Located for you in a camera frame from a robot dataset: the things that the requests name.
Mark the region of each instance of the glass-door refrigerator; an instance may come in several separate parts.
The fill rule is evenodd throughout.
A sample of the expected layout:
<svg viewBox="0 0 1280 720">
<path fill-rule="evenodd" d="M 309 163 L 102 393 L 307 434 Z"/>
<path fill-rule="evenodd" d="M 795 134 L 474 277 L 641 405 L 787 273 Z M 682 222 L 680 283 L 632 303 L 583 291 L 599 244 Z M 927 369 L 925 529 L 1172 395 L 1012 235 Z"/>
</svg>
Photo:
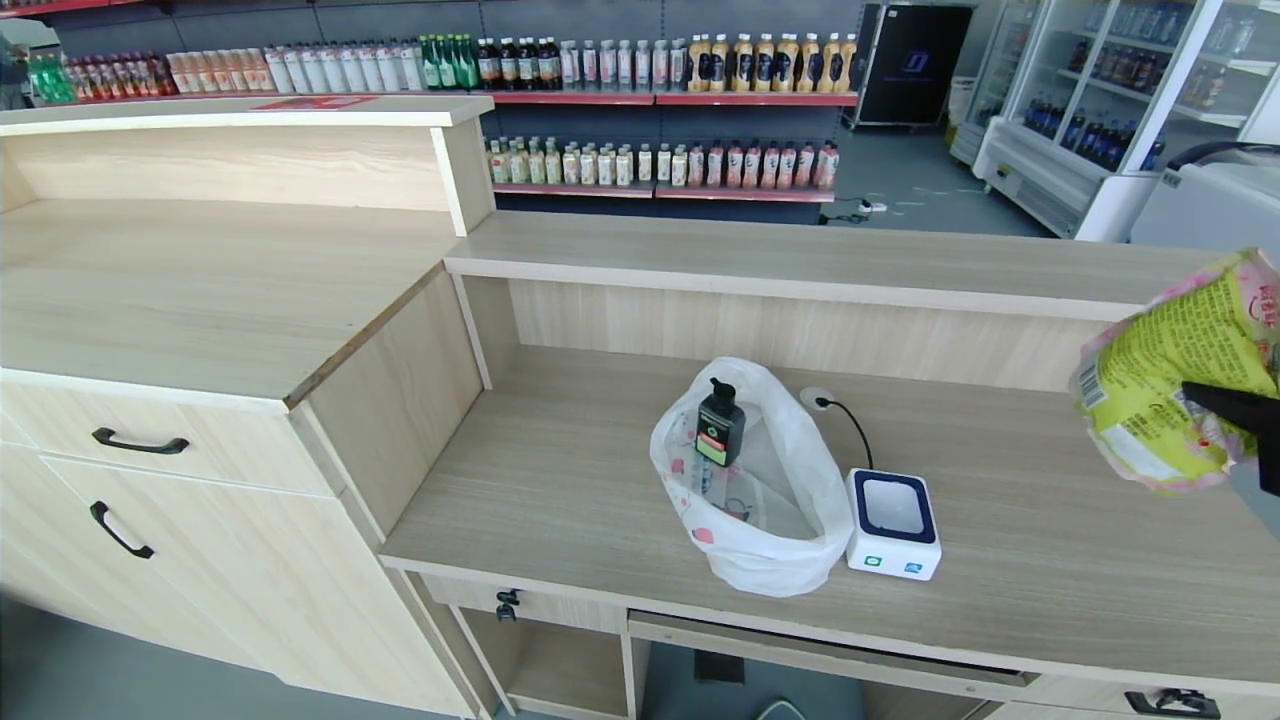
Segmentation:
<svg viewBox="0 0 1280 720">
<path fill-rule="evenodd" d="M 1123 241 L 1171 146 L 1280 132 L 1280 0 L 1047 3 L 973 170 L 1059 236 Z"/>
<path fill-rule="evenodd" d="M 956 123 L 956 137 L 951 142 L 951 156 L 956 160 L 973 165 L 987 123 L 1004 111 L 1042 6 L 1041 0 L 1009 0 L 1001 8 L 996 32 L 978 70 L 969 110 Z"/>
</svg>

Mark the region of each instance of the light wood countertop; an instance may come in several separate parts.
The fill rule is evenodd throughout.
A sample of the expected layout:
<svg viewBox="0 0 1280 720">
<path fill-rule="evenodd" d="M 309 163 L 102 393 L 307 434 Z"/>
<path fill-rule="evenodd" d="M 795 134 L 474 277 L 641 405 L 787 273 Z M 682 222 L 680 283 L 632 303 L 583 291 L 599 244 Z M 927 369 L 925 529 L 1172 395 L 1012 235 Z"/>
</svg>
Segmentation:
<svg viewBox="0 0 1280 720">
<path fill-rule="evenodd" d="M 0 137 L 212 127 L 453 127 L 493 109 L 493 99 L 483 95 L 407 95 L 379 96 L 335 110 L 257 110 L 293 99 L 210 97 L 8 110 L 0 113 Z"/>
<path fill-rule="evenodd" d="M 457 242 L 448 213 L 314 205 L 42 200 L 0 222 L 10 377 L 274 411 Z"/>
<path fill-rule="evenodd" d="M 943 560 L 929 583 L 841 562 L 806 596 L 733 591 L 648 457 L 701 366 L 520 348 L 384 562 L 957 662 L 1280 694 L 1275 539 L 1228 487 L 1162 498 L 1119 479 L 1059 393 L 778 370 L 845 400 L 882 468 L 929 482 Z M 818 423 L 841 468 L 865 461 L 847 418 Z"/>
<path fill-rule="evenodd" d="M 1217 255 L 961 233 L 494 213 L 451 273 L 1114 322 Z"/>
</svg>

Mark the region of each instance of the gray floor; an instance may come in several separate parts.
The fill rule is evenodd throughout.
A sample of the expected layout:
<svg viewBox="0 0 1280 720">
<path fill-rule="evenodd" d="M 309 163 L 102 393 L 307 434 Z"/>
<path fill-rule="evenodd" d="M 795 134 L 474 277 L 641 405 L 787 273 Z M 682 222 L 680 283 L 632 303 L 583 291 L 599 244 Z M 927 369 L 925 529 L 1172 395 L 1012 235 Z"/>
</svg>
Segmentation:
<svg viewBox="0 0 1280 720">
<path fill-rule="evenodd" d="M 291 688 L 256 670 L 154 646 L 0 601 L 4 720 L 443 720 L 444 716 Z M 698 684 L 692 652 L 655 646 L 648 720 L 754 720 L 787 697 L 810 720 L 861 720 L 856 680 L 746 664 L 742 685 Z M 525 712 L 520 720 L 549 720 Z M 778 708 L 767 720 L 796 720 Z"/>
<path fill-rule="evenodd" d="M 984 183 L 951 158 L 941 131 L 841 128 L 836 142 L 838 200 L 823 208 L 827 215 L 852 213 L 855 197 L 865 197 L 888 206 L 868 228 L 1052 237 L 998 192 L 983 193 Z"/>
</svg>

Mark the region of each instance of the yellow snack package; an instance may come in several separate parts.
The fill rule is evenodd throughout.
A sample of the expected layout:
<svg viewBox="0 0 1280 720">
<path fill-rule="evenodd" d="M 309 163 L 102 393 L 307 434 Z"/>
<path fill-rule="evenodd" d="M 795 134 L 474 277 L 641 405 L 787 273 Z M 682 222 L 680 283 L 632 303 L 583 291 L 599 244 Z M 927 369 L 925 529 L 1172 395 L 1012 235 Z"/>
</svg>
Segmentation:
<svg viewBox="0 0 1280 720">
<path fill-rule="evenodd" d="M 1252 434 L 1183 395 L 1197 382 L 1280 398 L 1280 274 L 1256 247 L 1190 275 L 1080 350 L 1070 380 L 1123 478 L 1187 492 L 1257 457 Z"/>
</svg>

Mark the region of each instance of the cabinet door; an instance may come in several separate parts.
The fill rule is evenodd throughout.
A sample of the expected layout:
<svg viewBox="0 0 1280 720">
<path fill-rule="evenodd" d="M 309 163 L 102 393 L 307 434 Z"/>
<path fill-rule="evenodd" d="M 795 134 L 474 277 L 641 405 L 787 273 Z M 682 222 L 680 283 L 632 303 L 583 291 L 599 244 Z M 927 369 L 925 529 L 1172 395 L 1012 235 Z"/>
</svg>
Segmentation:
<svg viewBox="0 0 1280 720">
<path fill-rule="evenodd" d="M 238 665 L 256 662 L 125 551 L 33 450 L 0 446 L 0 582 L 17 597 L 91 625 Z M 128 528 L 108 511 L 119 533 Z"/>
<path fill-rule="evenodd" d="M 335 498 L 51 461 L 104 498 L 148 562 L 261 661 L 306 688 L 447 715 L 462 694 Z"/>
</svg>

